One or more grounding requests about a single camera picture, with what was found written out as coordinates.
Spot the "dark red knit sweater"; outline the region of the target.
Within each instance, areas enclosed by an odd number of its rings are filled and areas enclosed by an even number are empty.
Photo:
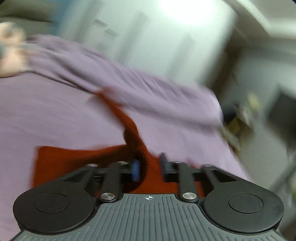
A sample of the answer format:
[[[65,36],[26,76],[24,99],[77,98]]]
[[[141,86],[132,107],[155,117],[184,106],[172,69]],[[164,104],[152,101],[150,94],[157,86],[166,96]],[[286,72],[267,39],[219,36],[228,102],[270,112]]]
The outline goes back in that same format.
[[[125,144],[96,150],[70,150],[51,146],[37,148],[31,187],[55,180],[88,164],[97,164],[106,168],[118,161],[139,161],[139,181],[128,185],[129,193],[165,194],[179,193],[180,185],[176,182],[165,182],[162,175],[160,156],[150,153],[140,137],[137,125],[122,110],[121,104],[111,98],[112,90],[106,88],[97,92],[96,99],[103,102],[108,111],[123,126]]]

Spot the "purple plush bed sheet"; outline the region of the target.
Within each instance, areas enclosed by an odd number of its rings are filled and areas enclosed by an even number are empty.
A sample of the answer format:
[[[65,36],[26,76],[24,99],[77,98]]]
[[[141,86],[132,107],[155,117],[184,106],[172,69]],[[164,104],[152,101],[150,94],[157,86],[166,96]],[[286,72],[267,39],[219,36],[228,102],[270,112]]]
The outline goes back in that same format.
[[[211,164],[249,178],[219,126],[192,125],[122,107],[152,154],[165,153],[170,161],[194,166]],[[123,143],[123,127],[93,93],[36,73],[2,79],[1,240],[19,232],[12,206],[30,188],[38,147],[95,150]]]

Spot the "purple rumpled duvet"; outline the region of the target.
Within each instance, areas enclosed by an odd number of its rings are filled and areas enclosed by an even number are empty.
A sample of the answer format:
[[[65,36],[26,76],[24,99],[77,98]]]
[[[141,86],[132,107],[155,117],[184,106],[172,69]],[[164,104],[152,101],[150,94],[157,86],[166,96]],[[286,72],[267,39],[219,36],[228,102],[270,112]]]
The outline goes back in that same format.
[[[180,86],[127,68],[99,51],[52,35],[33,35],[31,71],[50,80],[104,94],[127,108],[158,113],[187,124],[221,126],[222,110],[204,86]]]

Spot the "pink plush toy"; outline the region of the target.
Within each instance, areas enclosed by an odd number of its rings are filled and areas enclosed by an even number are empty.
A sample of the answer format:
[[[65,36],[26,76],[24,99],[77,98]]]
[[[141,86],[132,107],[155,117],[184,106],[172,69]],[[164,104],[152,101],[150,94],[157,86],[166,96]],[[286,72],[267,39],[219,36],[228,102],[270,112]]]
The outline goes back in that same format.
[[[13,22],[1,23],[1,78],[28,70],[24,30]]]

